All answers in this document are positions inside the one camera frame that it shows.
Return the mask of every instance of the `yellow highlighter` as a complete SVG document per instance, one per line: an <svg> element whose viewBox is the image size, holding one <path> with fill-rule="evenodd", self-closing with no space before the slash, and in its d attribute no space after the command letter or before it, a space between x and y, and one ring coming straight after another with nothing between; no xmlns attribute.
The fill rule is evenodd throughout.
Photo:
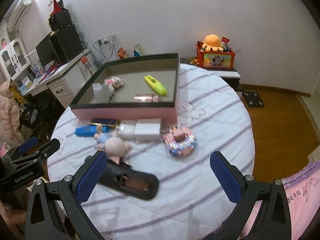
<svg viewBox="0 0 320 240"><path fill-rule="evenodd" d="M161 96L165 96L167 93L167 90L165 87L154 77L148 75L144 77L144 80L148 83L148 85L157 93L159 93Z"/></svg>

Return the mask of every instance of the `air conditioner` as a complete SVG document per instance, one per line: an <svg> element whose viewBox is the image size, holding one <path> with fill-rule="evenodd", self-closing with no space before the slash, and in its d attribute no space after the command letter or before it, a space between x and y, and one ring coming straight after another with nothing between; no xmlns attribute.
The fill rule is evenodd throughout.
<svg viewBox="0 0 320 240"><path fill-rule="evenodd" d="M8 31L12 32L18 21L20 20L24 11L30 6L32 0L19 0L17 6L14 8L9 20L8 20Z"/></svg>

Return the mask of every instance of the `tablecloth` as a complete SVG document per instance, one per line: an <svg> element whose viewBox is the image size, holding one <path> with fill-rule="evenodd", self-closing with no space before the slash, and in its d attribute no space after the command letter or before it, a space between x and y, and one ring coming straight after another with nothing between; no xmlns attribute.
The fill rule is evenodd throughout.
<svg viewBox="0 0 320 240"><path fill-rule="evenodd" d="M231 214L229 202L209 165L219 150L243 174L252 174L254 141L251 121L235 91L219 76L181 64L178 125L188 126L197 139L193 154L170 156L163 142L135 144L126 156L135 170L159 179L156 197L143 201L97 185L82 207L105 239L201 239ZM94 138L74 135L79 121L70 108L60 117L52 138L62 141L48 159L50 181L74 174L96 150Z"/></svg>

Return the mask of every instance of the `wall outlet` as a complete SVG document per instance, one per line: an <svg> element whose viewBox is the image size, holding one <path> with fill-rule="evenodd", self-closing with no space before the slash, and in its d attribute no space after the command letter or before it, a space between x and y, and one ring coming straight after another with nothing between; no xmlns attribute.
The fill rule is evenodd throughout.
<svg viewBox="0 0 320 240"><path fill-rule="evenodd" d="M112 41L113 43L115 43L116 39L117 39L117 34L113 33L113 34L110 34L108 36L104 36L104 37L102 37L100 39L97 39L97 41L101 41L102 44L104 44L105 41ZM113 48L113 46L110 43L106 44L106 46L108 48L111 48L111 49Z"/></svg>

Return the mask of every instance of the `wooden floor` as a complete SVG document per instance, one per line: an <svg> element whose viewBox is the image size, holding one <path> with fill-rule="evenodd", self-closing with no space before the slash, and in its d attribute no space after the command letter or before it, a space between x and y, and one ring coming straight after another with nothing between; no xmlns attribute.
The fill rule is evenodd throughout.
<svg viewBox="0 0 320 240"><path fill-rule="evenodd" d="M311 121L295 95L254 91L265 107L248 107L242 97L255 141L253 176L266 182L291 176L308 164L307 156L319 145Z"/></svg>

